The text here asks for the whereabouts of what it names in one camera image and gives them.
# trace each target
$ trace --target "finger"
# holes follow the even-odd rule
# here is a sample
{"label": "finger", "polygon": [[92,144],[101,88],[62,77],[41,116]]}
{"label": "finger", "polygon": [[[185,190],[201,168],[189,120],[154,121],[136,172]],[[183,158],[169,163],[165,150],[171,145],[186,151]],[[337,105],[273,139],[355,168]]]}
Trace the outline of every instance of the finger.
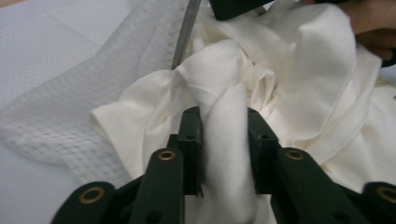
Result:
{"label": "finger", "polygon": [[365,46],[370,52],[378,56],[382,60],[388,61],[392,59],[393,53],[391,49],[381,49],[372,46]]}
{"label": "finger", "polygon": [[396,31],[395,30],[378,30],[375,32],[372,45],[382,48],[391,49],[396,47]]}
{"label": "finger", "polygon": [[356,40],[365,46],[391,49],[396,47],[396,31],[389,29],[375,30],[356,35]]}

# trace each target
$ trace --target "perforated fabric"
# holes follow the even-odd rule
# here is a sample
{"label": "perforated fabric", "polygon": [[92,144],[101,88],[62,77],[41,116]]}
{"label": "perforated fabric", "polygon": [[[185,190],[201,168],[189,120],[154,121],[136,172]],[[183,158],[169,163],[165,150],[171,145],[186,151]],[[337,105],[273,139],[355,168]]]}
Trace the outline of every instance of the perforated fabric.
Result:
{"label": "perforated fabric", "polygon": [[[53,73],[39,78],[35,85],[46,82],[5,106],[0,112],[0,138],[33,159],[67,164],[83,182],[105,180],[118,187],[131,180],[114,149],[92,130],[89,113],[116,101],[143,75],[170,67],[188,3],[140,1],[94,57],[49,81]],[[62,13],[58,15],[54,22],[66,24]],[[103,40],[84,37],[90,43]],[[68,57],[84,51],[59,50],[70,50]],[[20,85],[27,78],[12,81]]]}
{"label": "perforated fabric", "polygon": [[22,21],[11,18],[0,29],[0,108],[91,58],[136,3],[79,0]]}

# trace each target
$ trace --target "black plastic part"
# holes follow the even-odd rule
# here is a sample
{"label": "black plastic part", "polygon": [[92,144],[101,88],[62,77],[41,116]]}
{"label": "black plastic part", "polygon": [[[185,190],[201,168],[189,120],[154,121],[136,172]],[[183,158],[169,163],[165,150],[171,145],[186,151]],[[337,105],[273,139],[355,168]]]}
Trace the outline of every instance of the black plastic part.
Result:
{"label": "black plastic part", "polygon": [[324,220],[329,224],[369,223],[308,153],[296,148],[281,149],[274,160],[274,169],[278,183],[286,191],[281,195],[275,192],[275,196],[281,200],[288,195],[298,214],[294,223],[315,224]]}
{"label": "black plastic part", "polygon": [[390,67],[396,64],[396,49],[392,49],[392,58],[389,61],[382,61],[382,67]]}
{"label": "black plastic part", "polygon": [[114,223],[111,204],[114,187],[107,182],[92,182],[76,189],[58,210],[52,224]]}
{"label": "black plastic part", "polygon": [[128,223],[184,223],[183,188],[181,152],[157,150],[151,155]]}
{"label": "black plastic part", "polygon": [[270,126],[254,109],[247,110],[247,133],[250,152],[250,167],[253,174],[256,193],[270,194],[272,177],[270,160],[280,148],[278,140]]}
{"label": "black plastic part", "polygon": [[274,0],[210,0],[215,18],[226,21]]}
{"label": "black plastic part", "polygon": [[[174,145],[172,136],[168,143]],[[196,195],[202,193],[202,122],[198,106],[183,112],[177,135],[177,149],[184,157],[185,194]]]}
{"label": "black plastic part", "polygon": [[384,182],[366,184],[361,201],[373,223],[396,223],[396,186]]}

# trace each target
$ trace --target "crumpled cloth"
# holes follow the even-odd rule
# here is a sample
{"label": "crumpled cloth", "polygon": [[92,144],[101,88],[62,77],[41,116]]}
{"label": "crumpled cloth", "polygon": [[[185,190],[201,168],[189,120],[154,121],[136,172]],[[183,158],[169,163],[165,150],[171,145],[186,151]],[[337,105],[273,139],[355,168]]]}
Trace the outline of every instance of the crumpled cloth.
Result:
{"label": "crumpled cloth", "polygon": [[[364,141],[378,137],[362,131],[372,112],[380,60],[356,46],[349,19],[337,7],[278,0],[261,17],[247,14],[226,22],[202,13],[189,53],[175,71],[143,77],[117,102],[92,111],[96,131],[138,177],[151,153],[177,133],[182,111],[200,106],[205,197],[188,199],[188,223],[274,221],[265,196],[256,196],[253,188],[248,106],[266,119],[282,147],[306,150],[334,180],[356,191],[375,178],[366,174],[379,172],[380,158],[394,154],[396,145],[385,134],[383,154],[354,170],[372,153]],[[333,161],[342,153],[347,155]],[[381,177],[396,183],[390,171]]]}

